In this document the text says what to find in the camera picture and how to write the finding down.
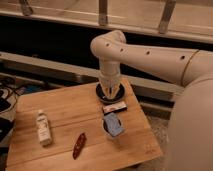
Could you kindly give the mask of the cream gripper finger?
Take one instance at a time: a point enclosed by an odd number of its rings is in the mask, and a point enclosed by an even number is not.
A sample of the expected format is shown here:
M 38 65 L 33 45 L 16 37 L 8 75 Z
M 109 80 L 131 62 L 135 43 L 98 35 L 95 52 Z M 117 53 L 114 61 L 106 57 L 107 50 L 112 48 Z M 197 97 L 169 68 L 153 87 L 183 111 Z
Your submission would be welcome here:
M 116 84 L 112 87 L 112 96 L 115 97 L 119 90 L 119 84 Z
M 105 97 L 109 99 L 109 98 L 110 98 L 109 88 L 103 86 L 103 87 L 102 87 L 102 91 L 103 91 L 103 94 L 105 95 Z

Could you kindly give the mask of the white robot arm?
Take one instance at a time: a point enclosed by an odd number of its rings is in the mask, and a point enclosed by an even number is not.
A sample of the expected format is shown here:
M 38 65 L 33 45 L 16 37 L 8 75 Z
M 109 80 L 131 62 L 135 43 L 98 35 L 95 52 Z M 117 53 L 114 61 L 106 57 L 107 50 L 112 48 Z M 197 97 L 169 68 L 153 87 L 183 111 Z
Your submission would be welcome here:
M 94 37 L 99 84 L 113 99 L 121 85 L 122 64 L 157 79 L 154 87 L 181 86 L 167 133 L 163 171 L 213 171 L 213 51 L 134 45 L 120 30 Z

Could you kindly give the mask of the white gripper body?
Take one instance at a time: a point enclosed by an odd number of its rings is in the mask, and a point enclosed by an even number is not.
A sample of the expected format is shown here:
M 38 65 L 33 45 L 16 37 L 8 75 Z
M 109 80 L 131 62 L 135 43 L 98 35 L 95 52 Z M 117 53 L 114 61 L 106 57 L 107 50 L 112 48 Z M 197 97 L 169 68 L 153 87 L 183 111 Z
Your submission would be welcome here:
M 99 82 L 104 88 L 113 88 L 120 85 L 120 63 L 116 61 L 99 61 Z

